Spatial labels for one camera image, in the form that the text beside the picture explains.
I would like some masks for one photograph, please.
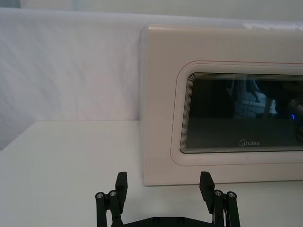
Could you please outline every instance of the white wall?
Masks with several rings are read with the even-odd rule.
[[[21,0],[23,8],[303,21],[302,0]]]

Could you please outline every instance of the midea logo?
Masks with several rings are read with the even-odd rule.
[[[244,146],[259,146],[260,142],[259,141],[247,141],[245,139],[239,141],[239,146],[244,147]]]

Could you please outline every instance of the microwave window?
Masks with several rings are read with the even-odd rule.
[[[188,77],[181,152],[297,151],[302,145],[302,75]]]

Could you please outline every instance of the white table surface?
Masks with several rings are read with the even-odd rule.
[[[198,185],[143,186],[139,134],[137,121],[35,123],[0,152],[0,226],[95,227],[95,193],[114,189],[120,171],[128,174],[124,223],[210,221]],[[237,193],[242,227],[303,225],[302,181],[216,188]]]

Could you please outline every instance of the microwave oven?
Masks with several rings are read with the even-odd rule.
[[[145,185],[303,180],[303,33],[149,26]]]

